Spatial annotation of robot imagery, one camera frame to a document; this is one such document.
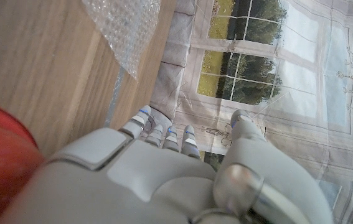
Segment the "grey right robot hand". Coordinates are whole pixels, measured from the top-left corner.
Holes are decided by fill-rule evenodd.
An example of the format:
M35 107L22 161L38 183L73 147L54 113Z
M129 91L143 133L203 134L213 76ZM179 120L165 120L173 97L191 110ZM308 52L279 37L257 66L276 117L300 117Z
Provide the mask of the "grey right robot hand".
M53 154L0 215L0 223L332 223L309 172L236 110L220 167L201 161L194 128L178 138L151 108L118 130L101 128Z

